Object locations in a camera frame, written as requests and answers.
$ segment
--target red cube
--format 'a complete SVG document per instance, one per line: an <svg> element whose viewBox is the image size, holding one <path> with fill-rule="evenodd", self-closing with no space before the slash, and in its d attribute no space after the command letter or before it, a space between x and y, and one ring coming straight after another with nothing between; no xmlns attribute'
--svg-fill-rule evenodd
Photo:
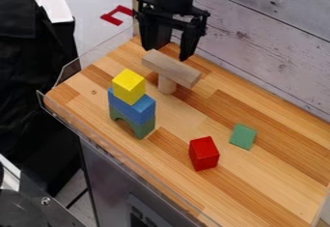
<svg viewBox="0 0 330 227"><path fill-rule="evenodd" d="M220 153L211 137L190 141L189 156L196 171L214 168L218 164Z"/></svg>

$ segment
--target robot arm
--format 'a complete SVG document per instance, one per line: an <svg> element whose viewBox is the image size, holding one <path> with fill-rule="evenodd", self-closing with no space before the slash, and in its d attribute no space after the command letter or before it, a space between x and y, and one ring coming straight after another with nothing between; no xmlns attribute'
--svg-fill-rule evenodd
<svg viewBox="0 0 330 227"><path fill-rule="evenodd" d="M170 42L173 29L183 31L179 58L186 60L194 54L201 36L206 34L210 16L193 6L193 0L137 0L136 17L140 23L142 46L146 50L159 49ZM190 22L173 19L174 14L192 16Z"/></svg>

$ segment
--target wooden table surface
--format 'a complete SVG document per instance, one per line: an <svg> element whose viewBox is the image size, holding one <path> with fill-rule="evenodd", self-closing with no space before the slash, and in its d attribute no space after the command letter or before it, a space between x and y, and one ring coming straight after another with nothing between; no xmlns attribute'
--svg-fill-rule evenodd
<svg viewBox="0 0 330 227"><path fill-rule="evenodd" d="M178 58L175 44L161 51ZM199 56L186 64L203 79L192 90L162 95L157 74L141 65L145 54L134 38L51 90L45 104L208 226L215 226L211 219L235 227L309 226L330 182L329 124ZM125 68L147 78L147 94L157 101L156 129L144 140L109 119L107 89ZM250 152L229 144L236 123L258 130ZM209 135L219 165L197 173L188 142Z"/></svg>

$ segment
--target wooden cylinder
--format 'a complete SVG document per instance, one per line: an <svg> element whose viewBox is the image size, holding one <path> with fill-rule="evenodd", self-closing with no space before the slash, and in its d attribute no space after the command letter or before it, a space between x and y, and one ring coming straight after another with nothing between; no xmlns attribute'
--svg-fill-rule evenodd
<svg viewBox="0 0 330 227"><path fill-rule="evenodd" d="M158 90L162 94L172 94L177 89L177 83L167 78L166 76L158 76Z"/></svg>

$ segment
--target red tape marker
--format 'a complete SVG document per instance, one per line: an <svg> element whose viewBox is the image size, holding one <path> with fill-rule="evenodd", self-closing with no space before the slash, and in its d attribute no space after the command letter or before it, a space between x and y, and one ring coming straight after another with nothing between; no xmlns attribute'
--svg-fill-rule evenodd
<svg viewBox="0 0 330 227"><path fill-rule="evenodd" d="M111 11L109 14L103 14L101 16L101 18L105 21L111 22L112 24L120 26L123 22L121 20L113 17L113 15L116 13L122 13L122 14L127 14L130 16L133 16L133 10L120 5L114 11Z"/></svg>

